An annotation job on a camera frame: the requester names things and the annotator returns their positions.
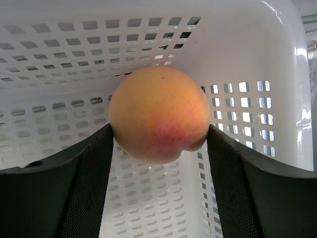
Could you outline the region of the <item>orange peach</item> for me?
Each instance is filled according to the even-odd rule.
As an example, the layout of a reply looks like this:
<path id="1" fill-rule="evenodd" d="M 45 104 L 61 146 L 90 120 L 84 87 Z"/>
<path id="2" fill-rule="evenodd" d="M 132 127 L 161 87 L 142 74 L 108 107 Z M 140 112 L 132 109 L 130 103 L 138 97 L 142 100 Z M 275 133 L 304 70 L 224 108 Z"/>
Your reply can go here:
<path id="1" fill-rule="evenodd" d="M 205 142 L 210 107 L 200 85 L 170 67 L 136 70 L 120 83 L 108 119 L 118 145 L 148 164 L 167 164 Z"/>

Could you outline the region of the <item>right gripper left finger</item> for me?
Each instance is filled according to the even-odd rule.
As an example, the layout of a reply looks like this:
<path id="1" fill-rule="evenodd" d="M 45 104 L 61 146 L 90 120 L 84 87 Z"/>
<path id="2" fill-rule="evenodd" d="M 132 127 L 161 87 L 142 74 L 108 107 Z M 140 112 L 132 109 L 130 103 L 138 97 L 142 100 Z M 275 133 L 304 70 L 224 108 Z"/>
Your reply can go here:
<path id="1" fill-rule="evenodd" d="M 97 238 L 113 153 L 109 124 L 56 154 L 0 172 L 3 238 Z"/>

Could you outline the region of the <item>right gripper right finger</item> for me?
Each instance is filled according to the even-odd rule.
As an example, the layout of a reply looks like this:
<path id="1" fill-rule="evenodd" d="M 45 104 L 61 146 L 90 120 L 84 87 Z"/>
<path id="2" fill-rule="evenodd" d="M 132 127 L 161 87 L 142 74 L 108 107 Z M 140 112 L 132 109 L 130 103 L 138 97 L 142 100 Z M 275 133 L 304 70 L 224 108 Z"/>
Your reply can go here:
<path id="1" fill-rule="evenodd" d="M 314 238 L 317 175 L 269 158 L 210 126 L 208 155 L 225 238 Z"/>

